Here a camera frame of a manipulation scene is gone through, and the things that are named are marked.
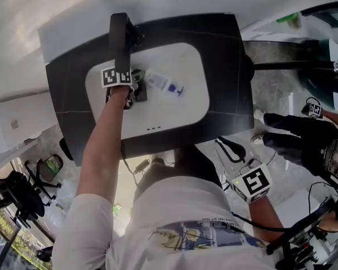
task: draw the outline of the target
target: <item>person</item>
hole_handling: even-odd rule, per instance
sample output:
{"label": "person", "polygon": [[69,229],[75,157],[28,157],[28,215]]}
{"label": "person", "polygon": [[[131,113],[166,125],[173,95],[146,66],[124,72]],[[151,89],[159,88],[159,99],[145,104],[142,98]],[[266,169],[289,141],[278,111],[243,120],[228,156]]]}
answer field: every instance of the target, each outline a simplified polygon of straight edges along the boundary
{"label": "person", "polygon": [[338,200],[334,209],[321,219],[317,228],[323,232],[338,232]]}
{"label": "person", "polygon": [[[128,87],[111,89],[87,142],[77,195],[54,243],[54,269],[275,269],[280,254],[267,255],[264,247],[282,233],[244,233],[213,163],[195,146],[177,150],[174,167],[152,161],[138,183],[125,234],[113,238],[127,95]],[[249,209],[254,222],[282,228],[267,197]]]}
{"label": "person", "polygon": [[[322,115],[338,125],[338,114],[322,110]],[[307,168],[338,190],[338,128],[329,121],[282,116],[255,109],[254,118],[267,126],[290,131],[293,135],[264,133],[252,138],[286,160]]]}

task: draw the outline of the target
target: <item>metal rod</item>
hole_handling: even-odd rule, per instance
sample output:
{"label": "metal rod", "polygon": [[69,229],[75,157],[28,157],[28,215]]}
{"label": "metal rod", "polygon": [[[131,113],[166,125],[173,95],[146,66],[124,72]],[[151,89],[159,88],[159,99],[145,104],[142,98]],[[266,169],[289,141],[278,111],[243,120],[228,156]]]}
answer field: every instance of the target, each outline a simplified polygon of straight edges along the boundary
{"label": "metal rod", "polygon": [[302,70],[317,69],[334,71],[333,61],[293,61],[254,64],[254,70]]}

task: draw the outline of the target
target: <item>white t-shirt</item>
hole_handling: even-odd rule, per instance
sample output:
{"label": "white t-shirt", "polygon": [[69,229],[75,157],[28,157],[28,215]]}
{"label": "white t-shirt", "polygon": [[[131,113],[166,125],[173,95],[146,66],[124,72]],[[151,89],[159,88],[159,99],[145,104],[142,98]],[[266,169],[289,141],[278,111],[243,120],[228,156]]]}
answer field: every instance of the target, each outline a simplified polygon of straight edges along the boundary
{"label": "white t-shirt", "polygon": [[112,240],[112,229],[108,200],[77,196],[54,244],[54,270],[268,270],[278,261],[242,232],[220,187],[193,177],[156,182],[134,202],[125,234]]}

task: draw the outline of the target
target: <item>black table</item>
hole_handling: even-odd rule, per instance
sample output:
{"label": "black table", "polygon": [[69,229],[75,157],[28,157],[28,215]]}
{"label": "black table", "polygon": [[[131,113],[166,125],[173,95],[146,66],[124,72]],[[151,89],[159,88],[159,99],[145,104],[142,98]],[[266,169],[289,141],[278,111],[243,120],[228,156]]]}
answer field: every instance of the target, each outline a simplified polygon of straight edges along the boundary
{"label": "black table", "polygon": [[[132,53],[174,43],[187,43],[198,50],[210,105],[208,113],[195,124],[124,139],[126,158],[201,143],[254,127],[251,61],[245,55],[234,15],[180,16],[137,26],[145,39]],[[106,34],[76,47],[46,66],[57,119],[78,166],[95,126],[85,88],[86,75],[92,67],[112,59],[109,34]]]}

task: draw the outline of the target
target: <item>shirt sleeve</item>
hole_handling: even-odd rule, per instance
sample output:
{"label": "shirt sleeve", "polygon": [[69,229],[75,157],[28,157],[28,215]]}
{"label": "shirt sleeve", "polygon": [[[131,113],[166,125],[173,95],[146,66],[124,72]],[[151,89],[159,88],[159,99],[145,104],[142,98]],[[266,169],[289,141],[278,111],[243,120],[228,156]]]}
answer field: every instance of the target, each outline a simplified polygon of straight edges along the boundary
{"label": "shirt sleeve", "polygon": [[75,197],[52,252],[56,270],[96,270],[105,265],[112,240],[113,206],[94,194]]}

